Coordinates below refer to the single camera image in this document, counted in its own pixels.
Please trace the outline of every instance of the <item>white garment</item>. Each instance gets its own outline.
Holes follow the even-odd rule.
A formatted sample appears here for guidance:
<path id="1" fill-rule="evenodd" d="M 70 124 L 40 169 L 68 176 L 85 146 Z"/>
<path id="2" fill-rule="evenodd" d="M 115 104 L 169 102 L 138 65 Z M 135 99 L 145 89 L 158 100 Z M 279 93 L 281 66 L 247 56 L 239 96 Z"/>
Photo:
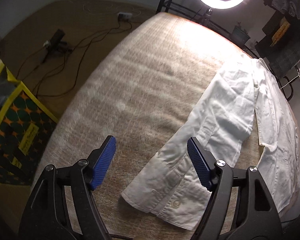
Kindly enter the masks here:
<path id="1" fill-rule="evenodd" d="M 181 228 L 193 229 L 210 198 L 192 166 L 186 145 L 195 136 L 214 157 L 236 164 L 257 116 L 258 164 L 278 211 L 300 187 L 296 127 L 275 78 L 263 60 L 242 54 L 226 62 L 186 123 L 154 155 L 122 192 L 133 207 Z"/>

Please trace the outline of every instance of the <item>bag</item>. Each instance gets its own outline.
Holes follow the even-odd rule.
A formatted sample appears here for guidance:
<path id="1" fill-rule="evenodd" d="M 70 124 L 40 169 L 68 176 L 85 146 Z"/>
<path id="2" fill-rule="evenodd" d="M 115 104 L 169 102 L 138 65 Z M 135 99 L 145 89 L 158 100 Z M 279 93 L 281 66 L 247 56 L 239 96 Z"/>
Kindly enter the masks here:
<path id="1" fill-rule="evenodd" d="M 0 183 L 32 183 L 57 122 L 0 60 Z"/>

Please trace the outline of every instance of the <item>yellow label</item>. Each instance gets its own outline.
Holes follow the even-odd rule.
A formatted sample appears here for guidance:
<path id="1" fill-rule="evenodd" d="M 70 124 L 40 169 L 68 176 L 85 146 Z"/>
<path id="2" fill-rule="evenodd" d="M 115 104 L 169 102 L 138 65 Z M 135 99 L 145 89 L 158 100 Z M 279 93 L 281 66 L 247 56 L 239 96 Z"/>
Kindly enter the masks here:
<path id="1" fill-rule="evenodd" d="M 19 149 L 20 149 L 20 151 L 22 151 L 22 153 L 24 155 L 28 155 L 28 151 L 30 149 L 30 146 L 32 144 L 32 141 L 33 141 L 35 135 L 38 133 L 38 130 L 39 130 L 39 127 L 36 126 L 35 124 L 31 123 L 29 125 L 29 127 L 19 145 Z"/>
<path id="2" fill-rule="evenodd" d="M 22 166 L 22 164 L 17 160 L 16 157 L 13 158 L 12 165 L 17 166 L 19 169 L 21 169 L 21 166 Z"/>

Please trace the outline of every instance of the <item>wooden floor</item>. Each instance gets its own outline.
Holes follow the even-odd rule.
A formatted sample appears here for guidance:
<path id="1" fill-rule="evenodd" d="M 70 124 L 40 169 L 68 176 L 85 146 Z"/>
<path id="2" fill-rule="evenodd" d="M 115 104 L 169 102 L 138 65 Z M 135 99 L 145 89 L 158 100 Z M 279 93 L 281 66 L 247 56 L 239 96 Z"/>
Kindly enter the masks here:
<path id="1" fill-rule="evenodd" d="M 131 12 L 133 14 L 131 19 L 132 30 L 130 30 L 130 24 L 122 23 L 120 29 L 112 30 L 112 32 L 120 33 L 110 33 L 102 41 L 93 43 L 90 46 L 82 61 L 76 86 L 71 92 L 57 98 L 38 97 L 57 118 L 60 118 L 91 72 L 131 31 L 154 15 L 154 11 L 140 6 L 102 0 L 63 0 L 54 2 L 25 19 L 0 42 L 0 58 L 9 70 L 17 75 L 22 62 L 30 54 L 39 50 L 58 28 L 66 33 L 63 41 L 75 46 L 80 40 L 93 33 L 105 30 L 101 32 L 105 34 L 111 28 L 119 28 L 117 22 L 118 12 Z M 86 39 L 81 45 L 87 45 L 92 37 Z M 85 48 L 77 48 L 69 56 L 64 70 L 42 83 L 39 94 L 57 95 L 71 88 L 84 51 Z M 40 62 L 44 55 L 45 50 L 43 49 L 30 57 L 20 71 L 18 79 L 23 80 L 30 90 L 33 90 L 47 72 L 64 62 L 63 55 L 54 55 L 41 65 Z M 21 214 L 29 192 L 29 187 L 20 188 L 0 185 L 0 215 L 14 232 L 18 231 Z"/>

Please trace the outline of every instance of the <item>table covered with blanket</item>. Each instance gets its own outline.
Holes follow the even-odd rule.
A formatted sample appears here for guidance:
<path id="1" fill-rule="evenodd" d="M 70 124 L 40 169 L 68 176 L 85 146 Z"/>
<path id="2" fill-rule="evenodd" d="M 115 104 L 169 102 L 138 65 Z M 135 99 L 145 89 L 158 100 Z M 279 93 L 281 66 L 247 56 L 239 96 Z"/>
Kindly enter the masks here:
<path id="1" fill-rule="evenodd" d="M 201 25 L 166 13 L 152 17 L 96 66 L 57 125 L 34 183 L 47 164 L 73 165 L 99 148 L 107 135 L 114 135 L 116 154 L 103 184 L 93 192 L 108 231 L 147 239 L 189 239 L 193 231 L 133 208 L 121 192 L 186 122 L 233 54 L 242 51 Z M 257 165 L 261 153 L 254 121 L 236 167 Z M 235 199 L 234 193 L 224 230 L 231 226 Z M 74 207 L 68 209 L 74 230 L 80 231 Z"/>

